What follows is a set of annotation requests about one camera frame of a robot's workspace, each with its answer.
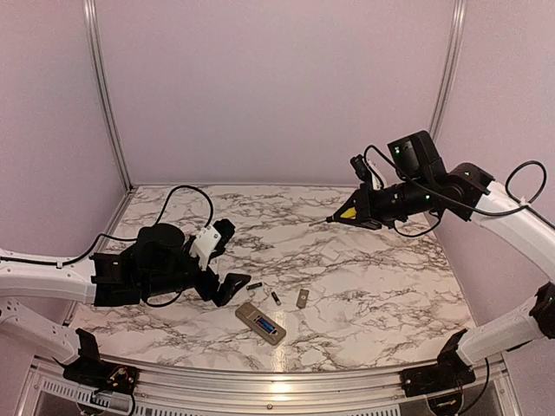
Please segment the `yellow handled screwdriver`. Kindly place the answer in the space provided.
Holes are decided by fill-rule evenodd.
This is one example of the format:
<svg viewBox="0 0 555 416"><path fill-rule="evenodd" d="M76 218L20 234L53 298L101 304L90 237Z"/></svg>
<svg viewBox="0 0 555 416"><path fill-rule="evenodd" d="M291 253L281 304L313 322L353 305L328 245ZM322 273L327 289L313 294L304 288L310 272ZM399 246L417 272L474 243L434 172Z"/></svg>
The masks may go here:
<svg viewBox="0 0 555 416"><path fill-rule="evenodd" d="M351 220L355 218L356 218L356 209L348 208L341 212L337 211L331 216L326 217L324 219L309 223L309 227L316 226L318 224L331 224L331 223L339 222L340 220Z"/></svg>

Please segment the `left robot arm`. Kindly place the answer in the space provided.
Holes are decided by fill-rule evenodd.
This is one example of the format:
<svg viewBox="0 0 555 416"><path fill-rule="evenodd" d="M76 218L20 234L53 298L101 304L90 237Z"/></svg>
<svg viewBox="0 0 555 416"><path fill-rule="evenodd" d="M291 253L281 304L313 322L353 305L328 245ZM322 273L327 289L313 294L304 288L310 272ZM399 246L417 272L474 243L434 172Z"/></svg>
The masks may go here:
<svg viewBox="0 0 555 416"><path fill-rule="evenodd" d="M194 289L205 302L225 306L251 278L229 273L220 278L210 262L225 252L235 232L227 219L186 236L171 224L143 227L119 254L95 253L80 260L1 256L1 330L37 346L40 354L76 372L92 386L109 378L97 357L95 337L50 321L18 303L20 297L57 298L115 308L149 303L151 298Z"/></svg>

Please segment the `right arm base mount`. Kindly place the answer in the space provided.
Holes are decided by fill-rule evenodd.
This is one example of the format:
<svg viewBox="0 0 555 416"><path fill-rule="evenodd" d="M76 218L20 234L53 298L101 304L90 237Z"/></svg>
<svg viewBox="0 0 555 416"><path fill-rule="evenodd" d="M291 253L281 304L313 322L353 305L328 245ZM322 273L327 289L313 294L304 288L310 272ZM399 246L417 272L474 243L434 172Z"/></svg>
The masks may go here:
<svg viewBox="0 0 555 416"><path fill-rule="evenodd" d="M407 397L461 388L476 381L472 368L456 368L446 363L407 368L400 372L400 377Z"/></svg>

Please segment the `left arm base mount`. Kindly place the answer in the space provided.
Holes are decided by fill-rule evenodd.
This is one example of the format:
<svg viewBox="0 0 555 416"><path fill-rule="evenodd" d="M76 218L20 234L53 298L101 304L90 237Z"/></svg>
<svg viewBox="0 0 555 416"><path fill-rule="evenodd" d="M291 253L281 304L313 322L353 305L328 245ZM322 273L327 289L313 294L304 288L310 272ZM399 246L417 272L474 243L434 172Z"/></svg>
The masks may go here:
<svg viewBox="0 0 555 416"><path fill-rule="evenodd" d="M99 392L131 394L138 380L137 367L110 361L75 361L63 366L63 377Z"/></svg>

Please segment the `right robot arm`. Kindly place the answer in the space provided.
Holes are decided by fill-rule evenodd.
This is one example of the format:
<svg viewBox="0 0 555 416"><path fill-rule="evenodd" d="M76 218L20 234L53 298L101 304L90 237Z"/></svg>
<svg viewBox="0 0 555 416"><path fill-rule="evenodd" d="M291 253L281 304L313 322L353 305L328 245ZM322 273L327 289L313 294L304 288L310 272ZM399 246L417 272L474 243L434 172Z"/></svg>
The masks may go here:
<svg viewBox="0 0 555 416"><path fill-rule="evenodd" d="M485 325L454 335L430 368L429 379L447 388L464 367L554 336L554 227L530 202L516 198L507 184L472 163L447 171L434 142L420 131L388 144L383 159L395 169L399 183L386 186L365 154L350 164L361 184L325 220L367 230L395 228L415 214L441 218L445 211L477 224L510 244L546 276L547 283L521 306Z"/></svg>

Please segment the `small white remote control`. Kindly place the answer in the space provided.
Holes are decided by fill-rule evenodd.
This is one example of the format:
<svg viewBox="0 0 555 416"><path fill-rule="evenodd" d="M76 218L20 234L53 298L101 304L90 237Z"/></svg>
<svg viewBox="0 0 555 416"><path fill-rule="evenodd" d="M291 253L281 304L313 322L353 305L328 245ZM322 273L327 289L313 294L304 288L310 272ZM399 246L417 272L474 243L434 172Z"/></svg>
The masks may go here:
<svg viewBox="0 0 555 416"><path fill-rule="evenodd" d="M235 316L249 329L272 346L277 346L286 336L286 330L249 302L235 310Z"/></svg>

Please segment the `grey battery cover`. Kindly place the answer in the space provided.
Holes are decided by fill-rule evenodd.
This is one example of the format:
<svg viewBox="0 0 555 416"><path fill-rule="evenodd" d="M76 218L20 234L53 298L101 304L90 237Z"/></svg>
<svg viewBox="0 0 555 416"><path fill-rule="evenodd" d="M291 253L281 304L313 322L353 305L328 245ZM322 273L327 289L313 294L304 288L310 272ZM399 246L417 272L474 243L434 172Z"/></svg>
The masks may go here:
<svg viewBox="0 0 555 416"><path fill-rule="evenodd" d="M297 297L296 306L299 309L304 309L308 302L309 291L307 289L300 289Z"/></svg>

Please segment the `black battery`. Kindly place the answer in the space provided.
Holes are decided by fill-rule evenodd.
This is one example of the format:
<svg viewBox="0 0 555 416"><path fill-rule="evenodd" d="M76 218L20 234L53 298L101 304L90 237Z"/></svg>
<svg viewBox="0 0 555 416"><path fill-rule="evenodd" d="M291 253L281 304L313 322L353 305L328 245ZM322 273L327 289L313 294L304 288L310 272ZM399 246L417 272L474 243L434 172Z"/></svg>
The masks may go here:
<svg viewBox="0 0 555 416"><path fill-rule="evenodd" d="M281 303L281 301L280 301L276 292L272 291L271 292L271 297L274 300L274 302L277 304L277 306L281 306L282 303Z"/></svg>
<svg viewBox="0 0 555 416"><path fill-rule="evenodd" d="M262 286L263 286L263 283L261 283L261 282L254 283L254 284L250 284L250 285L246 286L246 290L258 289L258 288L261 288Z"/></svg>

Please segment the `blue battery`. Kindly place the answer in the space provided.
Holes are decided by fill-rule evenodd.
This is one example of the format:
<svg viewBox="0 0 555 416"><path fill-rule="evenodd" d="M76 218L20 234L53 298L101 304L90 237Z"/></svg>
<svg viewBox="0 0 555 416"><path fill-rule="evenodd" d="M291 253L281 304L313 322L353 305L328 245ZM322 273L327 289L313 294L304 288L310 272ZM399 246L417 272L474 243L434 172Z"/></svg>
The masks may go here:
<svg viewBox="0 0 555 416"><path fill-rule="evenodd" d="M271 323L266 321L263 317L259 317L256 320L256 323L267 334L273 334L276 330L275 327Z"/></svg>

